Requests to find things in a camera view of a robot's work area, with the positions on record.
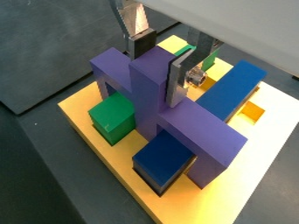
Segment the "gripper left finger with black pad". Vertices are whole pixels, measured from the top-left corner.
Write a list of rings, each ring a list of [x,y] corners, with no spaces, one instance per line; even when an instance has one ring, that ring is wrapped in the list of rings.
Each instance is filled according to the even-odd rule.
[[[126,39],[126,50],[131,60],[155,47],[156,30],[147,21],[144,6],[135,0],[108,0]]]

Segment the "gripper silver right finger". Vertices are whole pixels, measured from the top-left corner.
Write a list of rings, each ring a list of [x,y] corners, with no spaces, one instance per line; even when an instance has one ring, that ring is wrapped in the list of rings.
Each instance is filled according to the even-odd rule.
[[[188,87],[207,80],[223,42],[203,31],[190,28],[187,46],[168,64],[166,102],[174,108],[184,99]]]

